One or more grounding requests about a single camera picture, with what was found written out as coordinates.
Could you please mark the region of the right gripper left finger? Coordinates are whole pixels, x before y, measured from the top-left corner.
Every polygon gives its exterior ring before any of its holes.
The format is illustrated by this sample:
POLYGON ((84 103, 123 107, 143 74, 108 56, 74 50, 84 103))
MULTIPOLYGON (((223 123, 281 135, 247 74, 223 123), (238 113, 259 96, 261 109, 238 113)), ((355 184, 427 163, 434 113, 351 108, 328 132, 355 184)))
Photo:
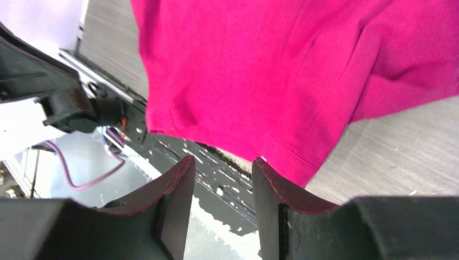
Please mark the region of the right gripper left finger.
POLYGON ((162 176, 107 203, 102 259, 183 259, 195 184, 188 155, 162 176))

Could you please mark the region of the magenta skirt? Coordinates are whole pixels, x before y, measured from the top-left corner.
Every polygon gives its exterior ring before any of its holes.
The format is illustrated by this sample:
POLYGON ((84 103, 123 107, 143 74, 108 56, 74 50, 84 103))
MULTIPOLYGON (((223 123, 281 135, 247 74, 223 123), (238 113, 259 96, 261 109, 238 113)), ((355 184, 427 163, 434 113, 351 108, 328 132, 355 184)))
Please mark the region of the magenta skirt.
POLYGON ((132 1, 154 134, 305 187, 348 124, 458 94, 458 1, 132 1))

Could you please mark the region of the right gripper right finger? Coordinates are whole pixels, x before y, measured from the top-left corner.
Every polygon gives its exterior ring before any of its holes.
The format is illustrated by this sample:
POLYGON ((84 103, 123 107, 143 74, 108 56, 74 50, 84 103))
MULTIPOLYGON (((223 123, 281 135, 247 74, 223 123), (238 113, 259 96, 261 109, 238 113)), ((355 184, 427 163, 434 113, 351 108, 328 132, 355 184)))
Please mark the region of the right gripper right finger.
POLYGON ((317 215, 338 207, 280 175, 262 158, 252 163, 252 190, 262 259, 286 259, 289 213, 317 215))

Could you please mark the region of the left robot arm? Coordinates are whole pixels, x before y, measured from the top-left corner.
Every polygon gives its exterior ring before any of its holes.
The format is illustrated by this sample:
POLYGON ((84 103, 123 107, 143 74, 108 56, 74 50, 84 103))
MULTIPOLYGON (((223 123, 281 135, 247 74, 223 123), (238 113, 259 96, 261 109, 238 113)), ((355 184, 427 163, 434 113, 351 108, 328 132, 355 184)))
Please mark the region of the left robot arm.
POLYGON ((43 124, 65 133, 91 133, 117 126, 122 103, 88 97, 78 72, 16 37, 1 25, 1 102, 37 98, 45 112, 43 124))

